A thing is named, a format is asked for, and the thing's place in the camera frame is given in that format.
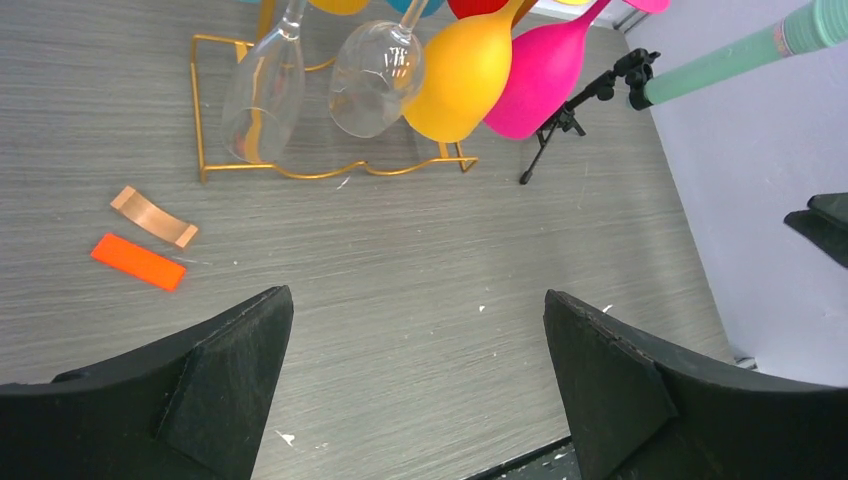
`teal cylinder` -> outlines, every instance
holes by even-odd
[[[645,85],[652,105],[692,93],[793,55],[833,47],[848,40],[848,1],[813,0],[776,25],[764,28]]]

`wine glass stem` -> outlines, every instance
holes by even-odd
[[[289,0],[289,5],[286,7],[286,13],[283,14],[283,19],[277,24],[282,35],[289,39],[296,39],[300,36],[300,22],[303,20],[303,12],[306,10],[308,0]]]
[[[406,13],[403,14],[403,18],[400,19],[400,31],[409,36],[412,34],[412,29],[415,28],[415,24],[418,23],[418,19],[421,18],[421,12],[424,11],[424,7],[427,6],[428,0],[412,0],[409,4],[409,8],[406,9]]]

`black object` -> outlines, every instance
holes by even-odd
[[[848,478],[848,389],[724,364],[561,292],[545,330],[583,480]]]
[[[624,82],[630,87],[631,92],[634,89],[641,89],[645,83],[654,77],[653,67],[651,64],[659,58],[659,52],[649,53],[644,48],[637,48],[627,55],[618,59],[615,62],[612,70],[607,70],[598,78],[592,80],[580,93],[574,98],[565,102],[560,109],[551,115],[549,119],[536,130],[536,139],[539,140],[539,151],[533,157],[530,167],[521,175],[518,180],[522,185],[527,185],[530,178],[533,176],[533,170],[539,159],[542,158],[542,153],[548,146],[548,142],[557,129],[562,129],[567,132],[572,128],[577,131],[581,137],[586,136],[586,131],[580,126],[575,117],[574,110],[583,102],[590,98],[597,97],[598,100],[605,102],[615,96],[615,81],[618,77],[623,77]]]
[[[807,207],[790,213],[783,222],[848,268],[848,193],[816,195]]]
[[[0,477],[249,479],[292,315],[274,287],[49,384],[0,385]]]
[[[465,480],[580,480],[571,437],[467,477]]]

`black bracket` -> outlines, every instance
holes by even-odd
[[[525,171],[519,183],[526,185],[533,176],[533,170],[539,159],[542,158],[542,153],[548,146],[554,132],[562,130],[567,132],[571,129],[577,131],[581,137],[586,136],[586,131],[577,121],[576,112],[580,104],[590,98],[597,98],[602,102],[606,102],[615,96],[615,81],[619,77],[624,78],[624,83],[630,87],[630,96],[642,95],[638,92],[644,92],[645,84],[654,77],[654,71],[651,64],[654,63],[660,56],[659,52],[648,52],[644,48],[637,48],[627,55],[621,57],[612,70],[607,70],[596,79],[592,80],[586,88],[574,96],[574,98],[565,102],[559,110],[556,111],[550,118],[545,120],[545,123],[536,130],[536,139],[539,141],[539,151],[530,163],[530,167]]]

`gray wood-grain table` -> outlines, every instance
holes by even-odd
[[[535,141],[485,127],[465,142],[482,159],[466,175],[213,173],[201,185],[189,39],[249,39],[256,11],[234,0],[0,2],[0,382],[47,381],[288,284],[295,326],[255,478],[456,479],[568,433],[541,321],[548,288],[730,359],[650,115],[623,100],[581,107],[589,135],[555,135],[527,186],[517,177]],[[307,62],[376,18],[399,14],[380,0],[352,17],[310,8]],[[443,7],[418,32],[426,40],[451,19]],[[518,31],[546,21],[530,15]],[[618,33],[591,32],[582,83],[626,50]],[[222,161],[230,51],[204,47],[200,64],[207,147]],[[436,155],[403,122],[372,140],[345,136],[326,112],[328,78],[309,74],[290,166]],[[178,251],[112,212],[127,184],[197,224],[194,244]],[[91,260],[106,232],[185,264],[178,291]]]

